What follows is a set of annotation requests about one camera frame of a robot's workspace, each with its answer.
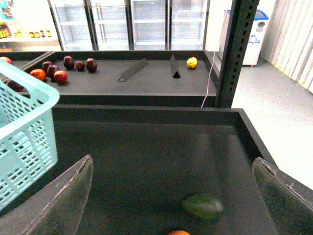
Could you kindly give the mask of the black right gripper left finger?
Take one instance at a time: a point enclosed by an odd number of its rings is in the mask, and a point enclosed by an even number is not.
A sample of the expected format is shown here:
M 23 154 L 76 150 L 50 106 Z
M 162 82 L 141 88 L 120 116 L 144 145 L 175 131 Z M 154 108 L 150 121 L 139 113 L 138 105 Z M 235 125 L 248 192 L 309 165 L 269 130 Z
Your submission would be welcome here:
M 89 197 L 93 160 L 84 156 L 0 219 L 2 235 L 74 235 Z

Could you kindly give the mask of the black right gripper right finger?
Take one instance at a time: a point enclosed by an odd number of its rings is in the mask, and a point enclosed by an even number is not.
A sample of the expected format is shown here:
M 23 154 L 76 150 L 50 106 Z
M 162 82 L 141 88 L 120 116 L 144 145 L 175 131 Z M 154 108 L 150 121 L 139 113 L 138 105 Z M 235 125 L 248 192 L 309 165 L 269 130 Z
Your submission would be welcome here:
M 313 233 L 313 190 L 258 157 L 252 174 L 259 195 L 280 235 Z

